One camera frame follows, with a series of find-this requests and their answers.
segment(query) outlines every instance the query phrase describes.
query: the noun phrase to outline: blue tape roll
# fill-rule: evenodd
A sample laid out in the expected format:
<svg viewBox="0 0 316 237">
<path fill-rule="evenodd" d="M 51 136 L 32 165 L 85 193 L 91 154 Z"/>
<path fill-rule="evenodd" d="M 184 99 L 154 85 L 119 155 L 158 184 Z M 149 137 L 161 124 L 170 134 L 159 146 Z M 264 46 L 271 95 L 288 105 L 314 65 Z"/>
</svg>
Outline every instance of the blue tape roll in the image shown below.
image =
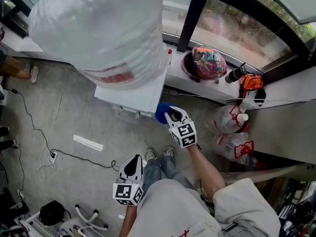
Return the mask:
<svg viewBox="0 0 316 237">
<path fill-rule="evenodd" d="M 157 110 L 155 113 L 155 118 L 160 122 L 161 124 L 167 124 L 166 117 L 164 116 L 164 113 L 169 113 L 170 115 L 172 114 L 170 111 L 169 106 L 176 106 L 176 105 L 170 105 L 165 102 L 161 102 L 157 106 Z"/>
</svg>

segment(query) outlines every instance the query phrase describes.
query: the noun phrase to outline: person's foot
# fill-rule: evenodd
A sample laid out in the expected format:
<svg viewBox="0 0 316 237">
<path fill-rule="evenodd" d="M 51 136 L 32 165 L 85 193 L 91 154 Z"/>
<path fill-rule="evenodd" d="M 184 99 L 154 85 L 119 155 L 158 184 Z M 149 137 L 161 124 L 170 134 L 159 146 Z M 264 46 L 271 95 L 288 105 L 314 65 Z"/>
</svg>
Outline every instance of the person's foot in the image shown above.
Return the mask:
<svg viewBox="0 0 316 237">
<path fill-rule="evenodd" d="M 36 83 L 36 81 L 38 80 L 38 74 L 39 74 L 38 66 L 32 67 L 30 70 L 30 74 L 31 74 L 31 82 Z"/>
<path fill-rule="evenodd" d="M 151 159 L 157 159 L 155 151 L 153 148 L 147 148 L 145 152 L 145 160 L 149 161 Z"/>
<path fill-rule="evenodd" d="M 163 150 L 163 156 L 171 156 L 174 157 L 174 148 L 173 146 L 166 146 L 165 149 Z"/>
</svg>

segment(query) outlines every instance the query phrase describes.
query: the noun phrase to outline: white t-shirt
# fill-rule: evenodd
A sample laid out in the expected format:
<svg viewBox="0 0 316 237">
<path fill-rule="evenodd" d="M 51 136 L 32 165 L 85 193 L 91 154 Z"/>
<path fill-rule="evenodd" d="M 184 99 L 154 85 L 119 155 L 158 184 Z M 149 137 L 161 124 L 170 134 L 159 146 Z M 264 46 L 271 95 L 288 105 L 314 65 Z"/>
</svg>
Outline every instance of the white t-shirt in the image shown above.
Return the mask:
<svg viewBox="0 0 316 237">
<path fill-rule="evenodd" d="M 196 191 L 175 180 L 162 179 L 150 186 L 139 204 L 128 237 L 180 237 L 191 226 L 202 223 L 209 227 L 209 237 L 217 237 L 222 227 L 238 220 L 247 220 L 269 237 L 278 236 L 278 217 L 250 179 L 219 190 L 213 200 L 215 217 L 202 206 Z"/>
</svg>

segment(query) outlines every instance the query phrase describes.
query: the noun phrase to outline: large water bottle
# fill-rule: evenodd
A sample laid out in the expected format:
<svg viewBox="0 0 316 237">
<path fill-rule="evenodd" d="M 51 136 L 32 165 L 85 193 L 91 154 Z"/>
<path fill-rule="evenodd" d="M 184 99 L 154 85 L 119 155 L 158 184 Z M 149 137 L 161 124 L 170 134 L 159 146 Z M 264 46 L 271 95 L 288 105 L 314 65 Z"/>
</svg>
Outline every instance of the large water bottle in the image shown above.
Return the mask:
<svg viewBox="0 0 316 237">
<path fill-rule="evenodd" d="M 246 132 L 214 136 L 211 146 L 216 154 L 244 165 L 249 165 L 248 154 L 254 150 Z"/>
<path fill-rule="evenodd" d="M 245 109 L 238 105 L 226 105 L 214 109 L 204 120 L 206 128 L 215 135 L 237 132 L 242 128 L 245 122 L 248 128 L 248 115 L 244 113 Z"/>
</svg>

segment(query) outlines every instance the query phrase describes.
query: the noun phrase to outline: concrete floor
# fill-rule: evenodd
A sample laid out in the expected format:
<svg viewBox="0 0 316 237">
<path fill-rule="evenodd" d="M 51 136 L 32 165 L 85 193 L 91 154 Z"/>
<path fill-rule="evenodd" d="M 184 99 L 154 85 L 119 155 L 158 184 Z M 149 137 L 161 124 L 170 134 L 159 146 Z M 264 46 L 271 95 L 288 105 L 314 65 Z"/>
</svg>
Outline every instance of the concrete floor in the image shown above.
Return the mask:
<svg viewBox="0 0 316 237">
<path fill-rule="evenodd" d="M 94 83 L 81 74 L 54 69 L 56 66 L 73 69 L 72 66 L 44 61 L 33 63 L 39 66 L 36 84 L 9 78 L 5 87 L 15 88 L 24 95 L 34 125 L 42 129 L 46 137 L 56 115 L 59 93 L 44 92 L 41 85 L 46 90 L 58 89 L 62 92 L 58 118 L 48 142 L 51 149 L 60 149 L 104 165 L 110 165 L 115 159 L 119 166 L 128 156 L 142 154 L 147 147 L 155 148 L 160 156 L 165 146 L 170 144 L 176 147 L 166 125 L 153 118 L 135 119 L 135 115 L 128 112 L 115 116 L 110 104 L 94 97 Z M 203 124 L 204 117 L 217 105 L 190 96 L 174 97 L 163 94 L 161 100 L 177 104 L 187 111 L 195 122 L 202 152 L 219 170 L 226 170 L 227 161 L 210 151 L 211 134 Z M 39 211 L 52 200 L 62 203 L 72 216 L 76 216 L 75 204 L 79 204 L 90 215 L 96 208 L 100 212 L 101 221 L 109 225 L 106 236 L 118 236 L 122 224 L 118 216 L 125 213 L 125 207 L 112 199 L 112 186 L 116 181 L 117 172 L 76 158 L 58 155 L 56 171 L 47 167 L 44 169 L 46 181 L 37 180 L 36 199 L 36 174 L 45 141 L 39 131 L 33 130 L 20 95 L 9 93 L 7 106 L 2 109 L 0 124 L 11 128 L 10 137 L 15 138 L 22 149 L 21 161 L 25 171 L 23 193 L 26 195 L 26 203 L 33 211 Z M 104 145 L 103 151 L 99 152 L 75 142 L 74 134 Z M 46 149 L 42 159 L 47 161 L 48 156 L 49 151 Z M 19 164 L 19 151 L 2 151 L 0 160 L 7 169 L 11 191 L 20 189 L 23 174 Z M 177 148 L 176 160 L 179 169 L 194 182 L 195 176 L 192 174 L 193 168 L 188 153 Z"/>
</svg>

